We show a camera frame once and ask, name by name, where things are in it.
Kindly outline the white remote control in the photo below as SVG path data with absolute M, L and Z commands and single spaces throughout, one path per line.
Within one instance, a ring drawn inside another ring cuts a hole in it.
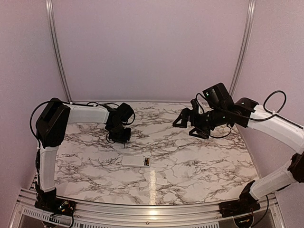
M 122 165 L 128 167 L 141 167 L 146 168 L 144 166 L 144 156 L 123 156 Z

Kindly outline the white battery cover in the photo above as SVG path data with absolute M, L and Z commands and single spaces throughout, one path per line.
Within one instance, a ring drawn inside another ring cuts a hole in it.
M 167 179 L 157 178 L 156 184 L 158 185 L 167 185 L 168 181 Z

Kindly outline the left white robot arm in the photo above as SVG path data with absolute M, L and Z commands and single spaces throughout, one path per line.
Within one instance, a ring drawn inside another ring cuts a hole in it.
M 55 197 L 55 164 L 67 126 L 74 123 L 104 124 L 110 142 L 125 144 L 131 138 L 129 119 L 135 117 L 135 112 L 126 103 L 110 107 L 109 104 L 86 105 L 52 98 L 41 105 L 44 110 L 36 123 L 29 125 L 38 142 L 37 192 L 42 195 L 42 205 L 49 211 L 56 211 L 60 207 L 60 201 Z

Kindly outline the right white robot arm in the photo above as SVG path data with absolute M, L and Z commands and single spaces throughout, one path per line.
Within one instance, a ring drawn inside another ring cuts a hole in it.
M 192 108 L 184 108 L 173 122 L 174 127 L 192 126 L 190 136 L 201 139 L 211 137 L 216 127 L 232 128 L 238 124 L 244 128 L 265 133 L 292 148 L 296 153 L 291 160 L 271 174 L 252 181 L 243 189 L 235 208 L 245 213 L 260 198 L 284 189 L 293 183 L 304 181 L 304 128 L 266 109 L 265 104 L 243 97 L 234 102 L 223 83 L 205 89 L 200 96 L 207 101 L 210 111 L 205 112 L 197 98 L 192 99 Z

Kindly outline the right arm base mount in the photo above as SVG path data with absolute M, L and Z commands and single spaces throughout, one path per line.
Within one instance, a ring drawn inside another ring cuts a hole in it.
M 261 207 L 256 200 L 250 202 L 247 199 L 237 199 L 219 204 L 219 211 L 223 218 L 252 213 L 259 209 L 261 209 Z

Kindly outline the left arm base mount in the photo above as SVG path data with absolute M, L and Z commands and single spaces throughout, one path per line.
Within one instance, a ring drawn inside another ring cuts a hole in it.
M 35 202 L 35 208 L 65 216 L 72 216 L 76 207 L 76 202 L 67 199 L 39 199 Z

